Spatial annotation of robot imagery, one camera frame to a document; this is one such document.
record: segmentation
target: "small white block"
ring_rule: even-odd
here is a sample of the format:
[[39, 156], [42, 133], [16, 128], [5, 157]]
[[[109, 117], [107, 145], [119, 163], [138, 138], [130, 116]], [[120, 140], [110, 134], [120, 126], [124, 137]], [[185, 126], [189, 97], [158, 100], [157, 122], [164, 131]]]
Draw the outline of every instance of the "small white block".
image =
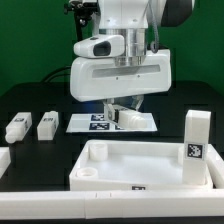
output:
[[6, 127], [5, 140], [10, 144], [22, 141], [31, 125], [31, 113], [18, 113]]
[[183, 183], [204, 185], [211, 112], [190, 110], [186, 116]]
[[37, 127], [38, 140], [53, 140], [58, 124], [58, 112], [51, 111], [45, 113]]

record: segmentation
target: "qr code sticker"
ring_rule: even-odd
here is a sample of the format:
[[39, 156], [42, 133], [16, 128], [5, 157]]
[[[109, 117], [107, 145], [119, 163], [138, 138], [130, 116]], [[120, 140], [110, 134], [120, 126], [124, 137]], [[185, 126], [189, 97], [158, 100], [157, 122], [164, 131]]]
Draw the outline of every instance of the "qr code sticker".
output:
[[109, 129], [110, 129], [109, 123], [91, 123], [89, 127], [89, 130], [91, 131], [104, 131]]
[[204, 145], [188, 144], [187, 145], [187, 157], [203, 160]]
[[103, 114], [94, 114], [91, 117], [91, 121], [104, 121], [104, 115]]

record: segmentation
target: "table surface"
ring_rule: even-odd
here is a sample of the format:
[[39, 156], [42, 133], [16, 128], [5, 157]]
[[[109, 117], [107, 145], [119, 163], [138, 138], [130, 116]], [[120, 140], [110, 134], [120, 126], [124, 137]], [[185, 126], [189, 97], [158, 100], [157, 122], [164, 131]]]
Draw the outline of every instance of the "table surface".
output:
[[[119, 100], [130, 106], [131, 99]], [[145, 95], [141, 112], [152, 113], [157, 132], [66, 134], [74, 113], [103, 113], [101, 101], [81, 103], [70, 95], [67, 83], [24, 83], [0, 97], [0, 147], [8, 146], [5, 127], [18, 112], [31, 112], [33, 125], [23, 141], [9, 145], [11, 164], [0, 179], [0, 192], [68, 191], [69, 174], [85, 143], [91, 139], [146, 142], [184, 141], [185, 116], [189, 109], [211, 111], [210, 139], [224, 155], [224, 97], [202, 82], [175, 82], [168, 92]], [[38, 141], [37, 125], [43, 114], [59, 112], [53, 141]], [[223, 217], [63, 220], [63, 223], [221, 223]], [[31, 221], [9, 221], [31, 223]], [[41, 223], [62, 223], [42, 220]]]

